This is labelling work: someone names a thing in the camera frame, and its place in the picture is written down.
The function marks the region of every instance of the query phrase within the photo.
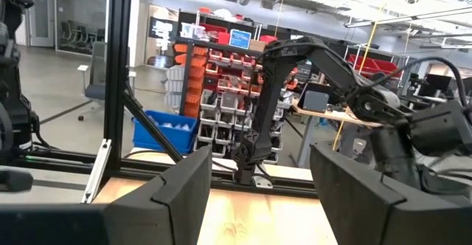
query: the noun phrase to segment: metal frame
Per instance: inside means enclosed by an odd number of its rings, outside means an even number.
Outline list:
[[[122,159],[125,106],[146,127],[151,136],[159,141],[175,162],[182,159],[182,156],[168,142],[161,131],[148,119],[139,104],[129,95],[126,60],[131,0],[110,0],[109,5],[107,56],[113,57],[109,58],[106,64],[107,83],[103,139],[111,140],[111,148],[109,151],[107,150],[109,155],[103,171],[101,185],[104,185],[111,177],[149,180],[172,167],[172,165],[166,164]],[[50,149],[47,154],[44,151],[33,151],[29,153],[29,156],[14,158],[6,164],[23,168],[91,174],[96,158],[96,155],[88,153]],[[233,176],[231,171],[214,170],[212,172],[212,188],[304,198],[318,197],[311,181],[273,177],[273,187],[262,188],[234,183]]]

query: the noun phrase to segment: sign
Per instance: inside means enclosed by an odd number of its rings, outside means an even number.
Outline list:
[[[229,33],[229,45],[241,49],[248,49],[251,43],[251,33],[240,30],[231,30]]]

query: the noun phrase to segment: blue bin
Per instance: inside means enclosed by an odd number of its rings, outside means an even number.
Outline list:
[[[188,153],[188,148],[192,148],[192,138],[197,126],[197,120],[191,117],[178,116],[157,111],[146,111],[146,115],[151,116],[158,124],[159,130],[167,137],[169,142],[180,152]],[[161,145],[152,138],[146,131],[145,127],[134,119],[134,138],[133,143],[135,147],[145,147],[162,151]],[[161,126],[164,123],[175,125],[188,125],[189,130],[181,130],[177,128],[169,128]]]

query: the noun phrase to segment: desk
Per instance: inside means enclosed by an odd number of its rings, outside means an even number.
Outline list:
[[[164,153],[137,154],[130,159],[173,163]],[[235,162],[232,160],[214,160],[235,167]],[[266,165],[266,170],[273,176],[311,180],[309,170],[276,165]],[[130,179],[110,179],[94,203],[109,203],[144,183]],[[198,244],[336,245],[337,243],[318,200],[211,189]]]
[[[314,117],[321,117],[329,120],[345,121],[346,123],[354,123],[370,127],[381,126],[381,124],[375,122],[364,122],[356,118],[354,115],[349,115],[346,112],[325,111],[324,113],[321,113],[315,111],[306,111],[298,106],[298,100],[295,98],[292,101],[292,108],[296,113],[308,116],[308,122],[305,128],[305,132],[303,134],[302,144],[300,145],[298,158],[296,159],[296,165],[299,168],[309,168],[305,167],[305,163],[307,162],[307,158],[310,153],[310,144],[312,143],[313,132],[315,131],[316,120],[314,119]]]

